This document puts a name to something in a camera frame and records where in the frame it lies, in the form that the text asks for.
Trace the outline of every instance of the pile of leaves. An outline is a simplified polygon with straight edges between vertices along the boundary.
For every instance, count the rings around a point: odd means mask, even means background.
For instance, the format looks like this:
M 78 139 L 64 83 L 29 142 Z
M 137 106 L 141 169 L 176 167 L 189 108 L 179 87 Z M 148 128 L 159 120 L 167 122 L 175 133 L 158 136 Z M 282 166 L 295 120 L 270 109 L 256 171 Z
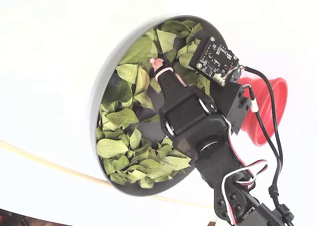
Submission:
M 196 85 L 209 95 L 210 81 L 188 65 L 200 42 L 195 39 L 200 30 L 201 25 L 192 20 L 166 21 L 140 37 L 121 59 L 100 104 L 96 130 L 97 152 L 113 182 L 152 188 L 190 166 L 191 159 L 173 149 L 167 137 L 154 143 L 143 138 L 138 115 L 140 109 L 150 109 L 153 116 L 141 122 L 159 121 L 147 94 L 149 88 L 157 95 L 161 91 L 150 58 L 168 59 L 188 86 Z

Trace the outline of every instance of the robotic arm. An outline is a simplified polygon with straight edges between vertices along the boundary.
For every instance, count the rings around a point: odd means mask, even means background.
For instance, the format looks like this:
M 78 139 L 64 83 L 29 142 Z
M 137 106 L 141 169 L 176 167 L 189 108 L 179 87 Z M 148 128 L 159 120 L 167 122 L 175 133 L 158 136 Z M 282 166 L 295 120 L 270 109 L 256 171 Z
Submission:
M 258 113 L 252 87 L 247 86 L 248 99 L 243 96 L 246 86 L 237 83 L 243 69 L 254 70 L 238 61 L 214 37 L 201 40 L 189 65 L 211 80 L 211 99 L 198 87 L 186 86 L 168 61 L 152 60 L 165 99 L 159 110 L 161 128 L 175 149 L 192 158 L 214 189 L 214 210 L 219 218 L 239 226 L 291 226 L 294 216 L 279 204 L 276 184 L 269 190 L 275 199 L 274 211 L 250 195 L 255 187 L 250 168 L 262 164 L 261 173 L 267 168 L 266 161 L 246 166 L 231 146 L 230 136 L 239 132 L 248 110 Z

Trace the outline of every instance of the black circuit board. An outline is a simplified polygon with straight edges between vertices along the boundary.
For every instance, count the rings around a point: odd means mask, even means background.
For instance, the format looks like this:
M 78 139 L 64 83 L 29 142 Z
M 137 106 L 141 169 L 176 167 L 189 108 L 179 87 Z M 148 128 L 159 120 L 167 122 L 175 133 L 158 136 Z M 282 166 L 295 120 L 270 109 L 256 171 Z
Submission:
M 210 37 L 194 68 L 208 79 L 212 79 L 220 85 L 225 85 L 226 81 L 238 82 L 241 75 L 240 69 L 229 75 L 231 76 L 230 80 L 225 80 L 228 71 L 239 65 L 238 62 L 239 59 L 231 50 L 227 50 L 215 38 Z

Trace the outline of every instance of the white backdrop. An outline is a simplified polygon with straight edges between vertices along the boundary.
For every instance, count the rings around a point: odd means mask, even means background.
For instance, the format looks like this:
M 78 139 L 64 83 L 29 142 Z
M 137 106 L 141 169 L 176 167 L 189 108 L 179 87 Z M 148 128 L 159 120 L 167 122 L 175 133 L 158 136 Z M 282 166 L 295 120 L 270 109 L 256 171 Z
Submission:
M 140 25 L 199 16 L 221 32 L 241 64 L 286 79 L 280 201 L 292 209 L 296 226 L 309 225 L 317 146 L 316 11 L 315 0 L 0 0 L 0 140 L 103 179 L 88 129 L 88 101 L 100 67 Z M 246 162 L 271 162 L 254 193 L 272 207 L 267 188 L 275 162 L 269 146 L 252 146 L 245 133 L 234 144 Z M 0 175 L 5 192 L 0 208 L 43 220 L 76 226 L 206 225 L 214 218 L 212 211 L 128 197 L 1 148 Z M 197 171 L 162 195 L 213 202 L 213 191 Z

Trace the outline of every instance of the dark gray bowl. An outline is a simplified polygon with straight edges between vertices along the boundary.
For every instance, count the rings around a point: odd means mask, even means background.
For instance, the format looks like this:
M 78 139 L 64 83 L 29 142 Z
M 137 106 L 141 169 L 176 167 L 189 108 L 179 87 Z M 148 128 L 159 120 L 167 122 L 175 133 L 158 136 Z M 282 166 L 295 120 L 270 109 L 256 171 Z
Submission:
M 99 112 L 99 105 L 101 103 L 102 96 L 104 94 L 104 91 L 106 89 L 106 86 L 111 78 L 111 75 L 113 74 L 116 66 L 120 62 L 121 58 L 124 56 L 126 51 L 132 46 L 132 44 L 141 36 L 143 36 L 148 30 L 162 24 L 163 22 L 171 19 L 176 19 L 179 21 L 183 20 L 193 20 L 197 23 L 200 23 L 203 30 L 198 32 L 195 37 L 200 39 L 204 35 L 208 36 L 213 36 L 217 40 L 220 40 L 225 46 L 225 41 L 222 37 L 222 35 L 218 32 L 218 30 L 211 25 L 209 22 L 207 22 L 204 19 L 201 19 L 199 17 L 195 16 L 187 16 L 187 15 L 182 15 L 182 16 L 176 16 L 168 19 L 162 19 L 161 21 L 156 21 L 152 22 L 146 25 L 143 25 L 139 29 L 131 32 L 127 37 L 120 43 L 118 44 L 114 49 L 113 52 L 108 56 L 108 59 L 105 61 L 103 64 L 101 70 L 99 71 L 99 74 L 95 80 L 94 87 L 91 92 L 91 98 L 90 98 L 90 136 L 91 136 L 91 143 L 93 147 L 94 154 L 96 156 L 96 159 L 98 161 L 99 167 L 103 171 L 103 174 L 105 178 L 119 191 L 128 194 L 128 195 L 133 195 L 133 196 L 149 196 L 149 195 L 155 195 L 158 193 L 161 193 L 177 183 L 179 183 L 182 179 L 184 179 L 186 176 L 191 173 L 195 165 L 193 162 L 190 162 L 191 167 L 188 167 L 185 169 L 186 173 L 181 174 L 178 173 L 176 176 L 173 177 L 172 180 L 164 181 L 164 182 L 158 182 L 154 184 L 154 187 L 152 189 L 142 189 L 137 183 L 133 184 L 125 184 L 125 185 L 119 185 L 110 180 L 110 177 L 106 175 L 104 165 L 102 162 L 102 159 L 98 156 L 97 154 L 97 143 L 96 143 L 96 127 L 97 127 L 97 118 L 98 118 L 98 112 Z M 162 93 L 159 95 L 155 94 L 154 91 L 151 92 L 149 88 L 148 90 L 148 95 L 152 99 L 153 105 L 155 107 L 155 112 L 158 114 L 159 108 L 163 105 L 164 103 L 164 98 L 162 96 Z M 142 111 L 139 119 L 146 119 L 148 117 L 151 117 L 153 115 L 153 111 L 145 109 Z M 148 140 L 153 140 L 153 141 L 159 141 L 164 137 L 163 132 L 161 131 L 160 128 L 160 123 L 147 123 L 146 126 L 140 124 L 138 126 L 140 131 L 142 132 L 142 136 L 147 138 Z

